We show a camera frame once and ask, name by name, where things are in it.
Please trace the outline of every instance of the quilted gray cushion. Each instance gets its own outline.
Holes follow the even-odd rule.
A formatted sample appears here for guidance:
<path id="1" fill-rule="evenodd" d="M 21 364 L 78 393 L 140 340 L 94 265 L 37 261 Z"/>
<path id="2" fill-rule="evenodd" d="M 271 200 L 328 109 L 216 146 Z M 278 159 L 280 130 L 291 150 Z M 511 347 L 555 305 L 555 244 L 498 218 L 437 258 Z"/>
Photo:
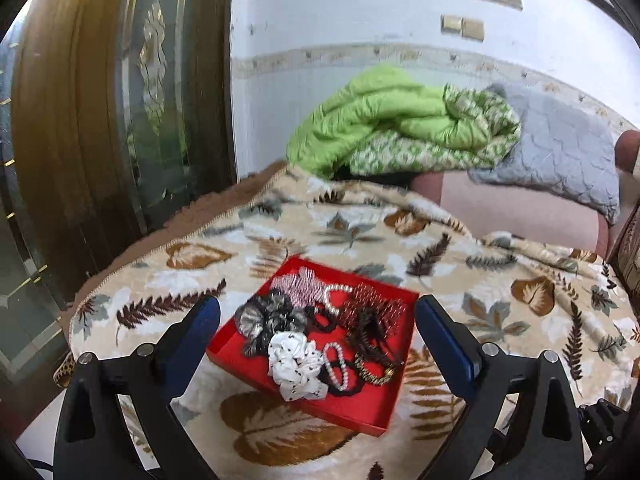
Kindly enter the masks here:
<path id="1" fill-rule="evenodd" d="M 488 90 L 519 113 L 522 136 L 495 168 L 470 170 L 471 180 L 546 190 L 590 206 L 614 224 L 620 197 L 607 124 L 526 88 L 496 84 Z"/>

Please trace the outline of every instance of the green blanket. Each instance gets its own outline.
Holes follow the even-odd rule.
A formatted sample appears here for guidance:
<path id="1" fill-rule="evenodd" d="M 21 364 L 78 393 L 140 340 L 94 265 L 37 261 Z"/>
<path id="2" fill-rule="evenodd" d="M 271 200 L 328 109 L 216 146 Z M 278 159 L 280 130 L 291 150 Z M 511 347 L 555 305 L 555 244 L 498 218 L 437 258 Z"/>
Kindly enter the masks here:
<path id="1" fill-rule="evenodd" d="M 385 132 L 399 135 L 386 136 Z M 482 167 L 491 167 L 520 137 L 520 122 L 504 99 L 492 92 L 453 85 L 429 88 L 412 81 L 400 68 L 377 65 L 352 79 L 300 124 L 289 139 L 287 158 L 330 178 L 351 155 L 367 150 L 370 168 L 364 167 L 363 157 L 356 157 L 354 169 L 360 174 L 396 171 L 394 162 L 383 164 L 386 170 L 381 170 L 377 155 L 371 155 L 371 143 L 381 135 L 389 140 L 419 141 L 418 146 L 430 153 L 422 160 L 457 160 L 453 166 L 463 169 L 477 167 L 477 157 L 471 156 L 477 155 Z M 390 149 L 396 158 L 406 158 L 395 145 Z M 417 171 L 432 169 L 430 164 Z"/>

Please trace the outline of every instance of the leaf print tablecloth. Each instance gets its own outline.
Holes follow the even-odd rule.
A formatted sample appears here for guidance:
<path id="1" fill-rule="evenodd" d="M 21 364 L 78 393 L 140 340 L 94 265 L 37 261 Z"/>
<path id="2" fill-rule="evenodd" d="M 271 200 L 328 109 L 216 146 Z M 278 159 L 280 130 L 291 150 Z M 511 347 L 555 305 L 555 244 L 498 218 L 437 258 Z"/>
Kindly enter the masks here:
<path id="1" fill-rule="evenodd" d="M 220 298 L 225 322 L 293 255 L 434 294 L 480 341 L 525 356 L 555 350 L 577 404 L 605 397 L 628 407 L 640 376 L 640 327 L 600 257 L 508 233 L 477 240 L 417 194 L 325 182 L 299 168 L 108 277 L 71 321 L 73 354 L 113 358 L 157 342 L 204 293 Z M 134 442 L 150 453 L 130 400 L 122 403 Z M 220 478 L 273 480 L 413 480 L 463 406 L 417 333 L 389 430 L 379 438 L 296 412 L 206 357 L 172 402 Z M 513 406 L 508 398 L 498 427 Z"/>

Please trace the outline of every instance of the red tray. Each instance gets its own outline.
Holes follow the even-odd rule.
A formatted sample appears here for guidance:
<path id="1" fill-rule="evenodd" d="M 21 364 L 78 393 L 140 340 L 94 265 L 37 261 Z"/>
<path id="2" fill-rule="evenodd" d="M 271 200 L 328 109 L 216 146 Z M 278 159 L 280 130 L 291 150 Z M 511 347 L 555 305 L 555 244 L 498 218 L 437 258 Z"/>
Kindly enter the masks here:
<path id="1" fill-rule="evenodd" d="M 388 343 L 396 355 L 400 356 L 404 362 L 406 361 L 414 332 L 414 306 L 418 298 L 416 292 L 369 280 L 357 274 L 350 274 L 331 267 L 325 267 L 296 256 L 284 262 L 274 276 L 291 274 L 296 272 L 300 267 L 307 267 L 313 270 L 316 277 L 327 283 L 345 283 L 351 286 L 366 283 L 367 285 L 373 286 L 385 299 L 401 300 L 406 305 L 406 309 L 398 320 L 398 330 L 389 338 Z M 267 293 L 270 289 L 272 279 L 273 276 L 261 286 L 258 294 Z M 343 292 L 332 292 L 331 298 L 334 305 L 340 306 L 345 298 L 347 298 L 347 295 Z M 342 344 L 345 357 L 350 360 L 353 359 L 353 351 L 351 351 L 351 348 L 345 341 L 345 331 L 340 327 L 329 334 L 311 332 L 308 338 L 316 341 L 316 348 L 319 350 L 324 347 L 325 343 L 337 341 Z M 244 342 L 245 339 L 236 330 L 232 317 L 218 330 L 209 343 L 207 356 L 215 364 L 254 388 L 280 396 L 278 386 L 267 375 L 269 369 L 267 358 L 262 356 L 253 358 L 244 357 L 241 352 Z M 334 351 L 331 351 L 330 357 L 334 358 Z M 381 374 L 382 368 L 377 368 L 378 370 L 374 370 L 373 368 L 371 368 L 371 370 Z M 289 404 L 303 412 L 323 418 L 324 420 L 349 428 L 350 430 L 380 436 L 385 433 L 388 428 L 389 420 L 391 419 L 396 400 L 398 399 L 403 374 L 404 366 L 396 370 L 393 379 L 387 384 L 383 386 L 365 384 L 359 394 L 351 397 L 334 397 L 328 395 L 324 400 L 300 399 L 290 402 Z"/>

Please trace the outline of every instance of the scrunchie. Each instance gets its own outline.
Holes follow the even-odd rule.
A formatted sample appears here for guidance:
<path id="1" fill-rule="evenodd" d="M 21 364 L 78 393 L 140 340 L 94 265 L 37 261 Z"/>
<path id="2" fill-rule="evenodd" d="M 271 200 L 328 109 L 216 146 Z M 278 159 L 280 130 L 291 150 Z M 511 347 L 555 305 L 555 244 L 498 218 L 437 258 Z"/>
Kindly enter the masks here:
<path id="1" fill-rule="evenodd" d="M 328 386 L 318 379 L 324 365 L 315 341 L 300 332 L 278 332 L 269 342 L 269 375 L 287 402 L 297 399 L 322 400 Z"/>

